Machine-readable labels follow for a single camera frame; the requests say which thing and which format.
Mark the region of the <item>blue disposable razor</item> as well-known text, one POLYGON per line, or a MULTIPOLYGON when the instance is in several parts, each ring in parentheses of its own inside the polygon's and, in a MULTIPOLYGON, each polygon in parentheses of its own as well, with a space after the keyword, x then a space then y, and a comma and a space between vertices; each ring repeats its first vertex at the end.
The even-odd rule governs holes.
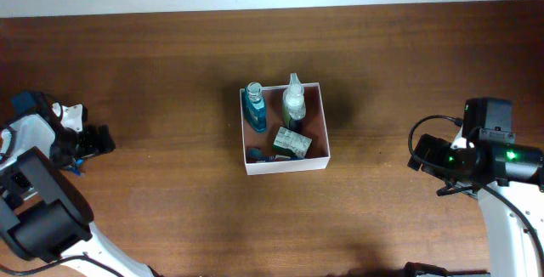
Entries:
POLYGON ((73 172, 77 176, 82 176, 84 174, 84 172, 82 170, 82 164, 83 163, 84 163, 83 159, 74 159, 73 162, 71 163, 70 167, 68 168, 68 170, 70 172, 73 172))

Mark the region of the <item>teal mouthwash bottle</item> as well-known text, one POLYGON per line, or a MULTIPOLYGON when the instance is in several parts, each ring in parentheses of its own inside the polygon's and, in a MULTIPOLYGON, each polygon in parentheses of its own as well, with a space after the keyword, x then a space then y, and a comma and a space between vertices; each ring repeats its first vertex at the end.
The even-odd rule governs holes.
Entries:
POLYGON ((244 115, 247 122, 257 133, 267 130, 267 107, 263 96, 263 87, 259 82, 250 82, 244 89, 244 115))

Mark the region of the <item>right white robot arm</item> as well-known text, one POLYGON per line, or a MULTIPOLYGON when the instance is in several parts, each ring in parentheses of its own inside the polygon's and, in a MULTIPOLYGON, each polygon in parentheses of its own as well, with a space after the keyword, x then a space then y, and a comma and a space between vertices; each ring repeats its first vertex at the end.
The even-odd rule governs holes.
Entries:
POLYGON ((450 143, 408 143, 410 168, 444 182, 439 196, 474 198, 484 217, 493 276, 543 274, 543 153, 512 133, 476 131, 450 143))

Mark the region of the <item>teal red toothpaste box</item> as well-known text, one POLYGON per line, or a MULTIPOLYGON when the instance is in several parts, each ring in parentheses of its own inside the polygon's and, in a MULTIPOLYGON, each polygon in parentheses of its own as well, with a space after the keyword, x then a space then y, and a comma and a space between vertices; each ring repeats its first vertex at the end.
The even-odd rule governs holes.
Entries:
POLYGON ((288 155, 264 155, 258 148, 249 148, 246 156, 255 162, 296 161, 298 157, 288 155))

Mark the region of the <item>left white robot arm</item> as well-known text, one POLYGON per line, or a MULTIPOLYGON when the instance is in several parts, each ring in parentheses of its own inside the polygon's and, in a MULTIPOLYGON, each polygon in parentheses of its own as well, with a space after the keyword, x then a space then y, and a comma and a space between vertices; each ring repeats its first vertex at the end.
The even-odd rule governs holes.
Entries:
POLYGON ((111 243, 74 185, 49 159, 54 130, 23 116, 1 136, 1 238, 17 257, 66 266, 84 276, 154 276, 111 243))

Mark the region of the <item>green white soap box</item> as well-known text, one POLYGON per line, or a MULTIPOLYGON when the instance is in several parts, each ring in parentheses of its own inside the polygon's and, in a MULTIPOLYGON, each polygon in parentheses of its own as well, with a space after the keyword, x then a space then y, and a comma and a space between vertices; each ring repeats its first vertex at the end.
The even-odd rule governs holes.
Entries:
POLYGON ((297 158, 305 158, 312 139, 295 133, 285 127, 280 127, 273 142, 273 148, 297 158))

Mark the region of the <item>clear purple liquid bottle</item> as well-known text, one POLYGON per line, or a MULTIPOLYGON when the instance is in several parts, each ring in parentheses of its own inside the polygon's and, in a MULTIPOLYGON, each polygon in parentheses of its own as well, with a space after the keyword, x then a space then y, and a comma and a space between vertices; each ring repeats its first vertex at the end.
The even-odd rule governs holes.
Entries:
POLYGON ((282 98, 283 122, 287 129, 300 133, 303 128, 303 119, 306 116, 304 86, 298 79, 297 73, 290 74, 288 87, 282 98))

